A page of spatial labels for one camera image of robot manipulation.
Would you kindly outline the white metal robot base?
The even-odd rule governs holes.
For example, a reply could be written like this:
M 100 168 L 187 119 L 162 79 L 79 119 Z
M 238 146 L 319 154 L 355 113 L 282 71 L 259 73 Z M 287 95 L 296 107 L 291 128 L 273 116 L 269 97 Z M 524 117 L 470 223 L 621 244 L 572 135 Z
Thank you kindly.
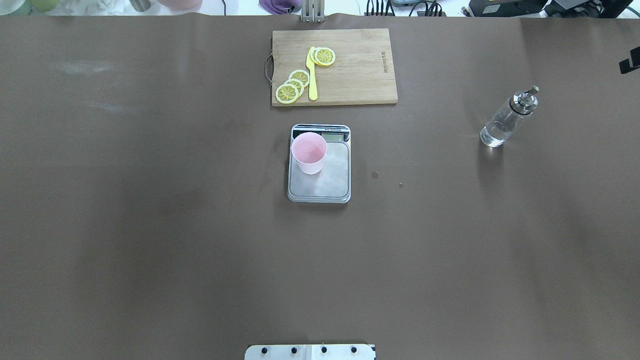
M 245 360 L 376 360 L 374 344 L 258 344 L 249 346 Z

